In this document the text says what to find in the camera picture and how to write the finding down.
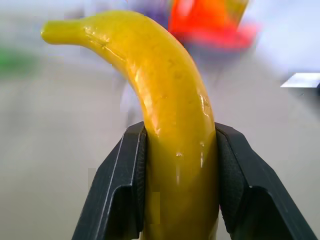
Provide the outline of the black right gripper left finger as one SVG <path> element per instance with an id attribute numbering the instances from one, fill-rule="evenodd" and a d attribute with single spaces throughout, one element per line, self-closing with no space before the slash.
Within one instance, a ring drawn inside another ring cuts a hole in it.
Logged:
<path id="1" fill-rule="evenodd" d="M 144 226 L 147 132 L 126 129 L 99 166 L 71 240 L 134 240 Z"/>

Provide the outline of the white flat panel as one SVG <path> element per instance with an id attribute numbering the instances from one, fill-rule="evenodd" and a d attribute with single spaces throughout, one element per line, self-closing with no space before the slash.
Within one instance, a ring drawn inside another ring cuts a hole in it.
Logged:
<path id="1" fill-rule="evenodd" d="M 320 72 L 298 72 L 288 78 L 281 88 L 317 88 L 320 85 Z"/>

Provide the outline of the yellow banana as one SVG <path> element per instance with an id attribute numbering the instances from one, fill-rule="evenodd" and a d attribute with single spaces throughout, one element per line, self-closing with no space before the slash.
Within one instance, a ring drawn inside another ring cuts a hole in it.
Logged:
<path id="1" fill-rule="evenodd" d="M 187 50 L 160 24 L 129 10 L 50 20 L 40 35 L 48 44 L 92 50 L 135 91 L 148 137 L 143 240 L 216 240 L 215 121 Z"/>

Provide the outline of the orange traffic cone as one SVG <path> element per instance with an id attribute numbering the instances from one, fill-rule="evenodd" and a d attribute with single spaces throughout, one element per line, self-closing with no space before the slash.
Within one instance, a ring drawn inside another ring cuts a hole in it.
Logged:
<path id="1" fill-rule="evenodd" d="M 241 51 L 255 40 L 257 27 L 240 24 L 250 0 L 172 0 L 168 31 L 180 42 Z"/>

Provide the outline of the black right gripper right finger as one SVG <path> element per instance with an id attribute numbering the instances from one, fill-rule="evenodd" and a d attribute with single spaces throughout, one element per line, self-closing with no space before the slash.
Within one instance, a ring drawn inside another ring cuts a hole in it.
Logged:
<path id="1" fill-rule="evenodd" d="M 219 205 L 231 240 L 318 240 L 276 172 L 236 129 L 216 123 Z"/>

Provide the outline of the green object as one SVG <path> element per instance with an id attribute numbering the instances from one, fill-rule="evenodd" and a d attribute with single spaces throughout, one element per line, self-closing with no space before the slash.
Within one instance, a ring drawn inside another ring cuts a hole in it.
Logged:
<path id="1" fill-rule="evenodd" d="M 37 58 L 27 52 L 0 47 L 0 73 L 29 70 L 37 64 Z"/>

